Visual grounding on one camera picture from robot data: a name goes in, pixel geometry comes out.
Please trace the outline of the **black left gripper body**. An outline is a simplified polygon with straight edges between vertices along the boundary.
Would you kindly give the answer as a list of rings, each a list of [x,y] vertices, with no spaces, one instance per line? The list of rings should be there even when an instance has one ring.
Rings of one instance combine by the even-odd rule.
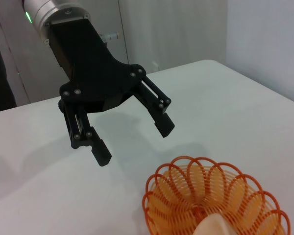
[[[146,75],[142,66],[115,59],[88,19],[52,24],[49,46],[69,78],[59,90],[62,112],[68,104],[88,113],[115,108],[133,96]]]

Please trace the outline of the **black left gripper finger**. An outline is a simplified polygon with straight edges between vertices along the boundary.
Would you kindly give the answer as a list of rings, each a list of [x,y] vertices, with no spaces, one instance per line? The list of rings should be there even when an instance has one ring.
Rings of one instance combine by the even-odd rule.
[[[172,100],[167,97],[147,76],[136,87],[134,96],[147,109],[162,137],[167,137],[174,129],[174,123],[166,113]]]
[[[82,146],[90,146],[99,166],[108,165],[112,155],[94,127],[90,125],[85,107],[63,100],[59,101],[58,106],[65,118],[71,147],[78,149]]]

